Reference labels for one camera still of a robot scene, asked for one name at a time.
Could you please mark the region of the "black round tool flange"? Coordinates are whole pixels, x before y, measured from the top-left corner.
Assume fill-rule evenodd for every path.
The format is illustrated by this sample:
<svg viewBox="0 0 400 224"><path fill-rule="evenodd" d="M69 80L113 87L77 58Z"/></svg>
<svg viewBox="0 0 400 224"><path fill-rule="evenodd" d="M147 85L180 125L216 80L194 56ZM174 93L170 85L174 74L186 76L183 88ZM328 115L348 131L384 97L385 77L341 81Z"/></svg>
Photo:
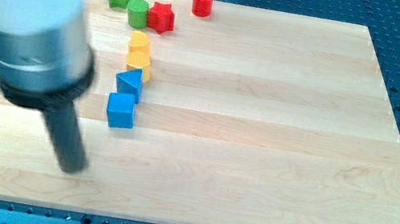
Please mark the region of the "black round tool flange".
<svg viewBox="0 0 400 224"><path fill-rule="evenodd" d="M86 58L88 63L84 66L84 74L71 82L64 81L51 71L46 75L26 71L25 75L20 74L9 80L0 78L0 89L7 100L20 107L39 110L61 107L83 95L92 84L95 60L90 47Z"/></svg>

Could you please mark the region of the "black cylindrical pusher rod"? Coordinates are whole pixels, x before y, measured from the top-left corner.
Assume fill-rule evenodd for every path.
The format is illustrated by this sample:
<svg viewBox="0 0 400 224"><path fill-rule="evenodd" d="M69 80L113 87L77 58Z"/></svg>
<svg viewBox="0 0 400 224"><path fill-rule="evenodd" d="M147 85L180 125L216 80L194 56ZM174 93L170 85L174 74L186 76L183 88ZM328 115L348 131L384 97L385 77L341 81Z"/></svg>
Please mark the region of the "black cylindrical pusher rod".
<svg viewBox="0 0 400 224"><path fill-rule="evenodd" d="M43 121L59 167L64 173L79 173L88 166L76 109L72 101L42 110Z"/></svg>

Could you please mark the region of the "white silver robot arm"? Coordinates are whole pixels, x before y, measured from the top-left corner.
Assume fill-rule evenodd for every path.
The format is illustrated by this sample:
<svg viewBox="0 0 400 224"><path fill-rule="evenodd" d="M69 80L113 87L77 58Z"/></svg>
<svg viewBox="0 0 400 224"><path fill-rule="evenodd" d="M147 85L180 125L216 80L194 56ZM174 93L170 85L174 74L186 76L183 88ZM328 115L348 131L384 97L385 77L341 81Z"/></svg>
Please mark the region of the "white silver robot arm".
<svg viewBox="0 0 400 224"><path fill-rule="evenodd" d="M88 163L74 107L95 71L83 7L84 0L0 0L0 89L43 114L65 173Z"/></svg>

